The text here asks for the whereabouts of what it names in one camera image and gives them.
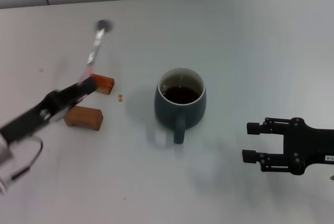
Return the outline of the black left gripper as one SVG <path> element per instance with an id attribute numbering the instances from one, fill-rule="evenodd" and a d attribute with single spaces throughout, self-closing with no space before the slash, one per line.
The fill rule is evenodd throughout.
<path id="1" fill-rule="evenodd" d="M 8 145 L 18 142 L 49 124 L 56 114 L 62 112 L 62 116 L 65 116 L 96 89 L 97 84 L 89 77 L 61 91 L 54 90 L 32 109 L 2 126 L 1 136 Z"/>

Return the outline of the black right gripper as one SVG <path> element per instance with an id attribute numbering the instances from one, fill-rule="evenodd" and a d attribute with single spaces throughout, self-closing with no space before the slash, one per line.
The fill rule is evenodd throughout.
<path id="1" fill-rule="evenodd" d="M 333 130 L 309 127 L 302 118 L 266 117 L 262 124 L 247 123 L 249 135 L 283 135 L 283 154 L 242 150 L 244 163 L 257 162 L 262 172 L 302 175 L 312 164 L 333 164 Z"/>

